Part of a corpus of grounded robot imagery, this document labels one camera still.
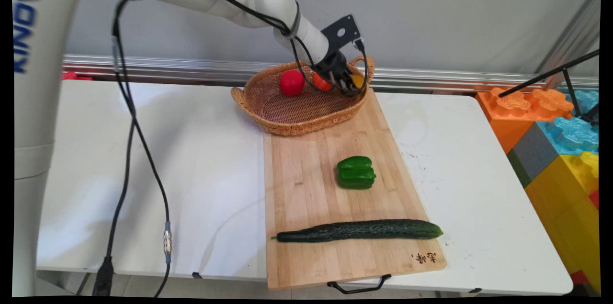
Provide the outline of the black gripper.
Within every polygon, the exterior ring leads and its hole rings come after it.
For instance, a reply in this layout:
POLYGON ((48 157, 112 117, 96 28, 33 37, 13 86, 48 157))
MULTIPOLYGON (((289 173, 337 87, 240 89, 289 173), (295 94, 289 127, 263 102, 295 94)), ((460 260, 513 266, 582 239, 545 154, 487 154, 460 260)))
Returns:
POLYGON ((341 52, 335 52, 315 64, 314 71, 322 79, 331 80, 337 94, 354 97, 362 91, 363 73, 348 70, 346 57, 341 52))

